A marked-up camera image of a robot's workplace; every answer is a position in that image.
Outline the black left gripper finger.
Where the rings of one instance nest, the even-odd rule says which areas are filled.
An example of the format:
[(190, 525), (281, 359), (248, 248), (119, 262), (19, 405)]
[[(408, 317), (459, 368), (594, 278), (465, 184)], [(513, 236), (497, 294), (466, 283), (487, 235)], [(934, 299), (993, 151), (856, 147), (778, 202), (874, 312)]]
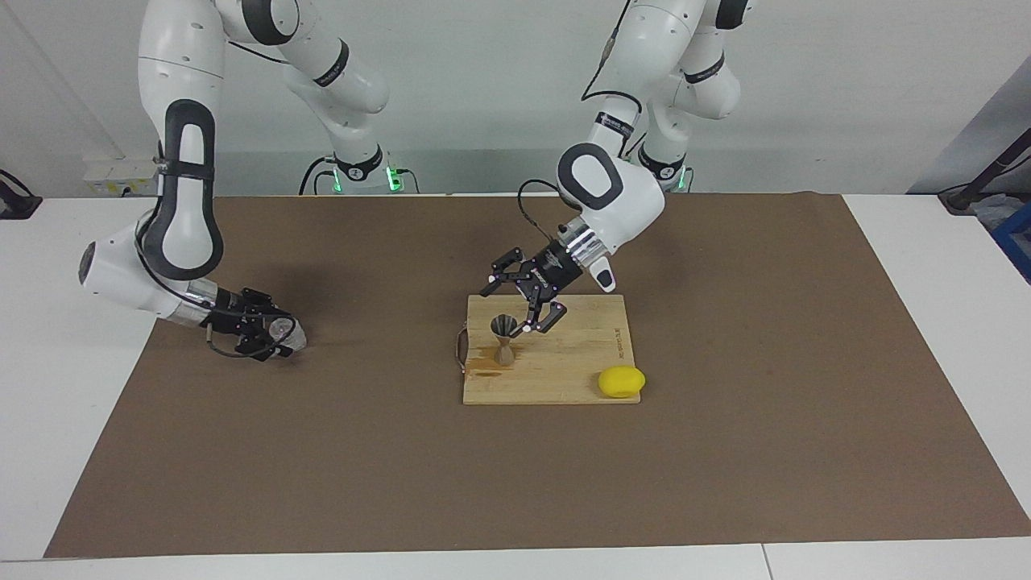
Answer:
[(556, 326), (567, 312), (566, 305), (561, 304), (561, 302), (530, 300), (528, 301), (526, 319), (520, 323), (520, 334), (547, 334), (552, 327)]
[(480, 289), (481, 297), (488, 297), (507, 283), (519, 283), (529, 280), (529, 271), (523, 271), (523, 251), (512, 247), (504, 255), (492, 263), (492, 272), (487, 276), (487, 285)]

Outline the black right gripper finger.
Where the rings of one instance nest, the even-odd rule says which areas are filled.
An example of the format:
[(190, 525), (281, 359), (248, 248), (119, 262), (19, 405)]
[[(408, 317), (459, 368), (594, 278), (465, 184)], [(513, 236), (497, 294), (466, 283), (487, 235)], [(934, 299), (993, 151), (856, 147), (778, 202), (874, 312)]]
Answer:
[(282, 333), (240, 333), (237, 337), (236, 354), (242, 359), (266, 361), (272, 357), (290, 359), (294, 348), (288, 343), (293, 338), (294, 330), (288, 328)]
[(272, 323), (279, 319), (293, 321), (294, 316), (277, 307), (271, 295), (257, 289), (244, 288), (244, 319), (247, 322)]

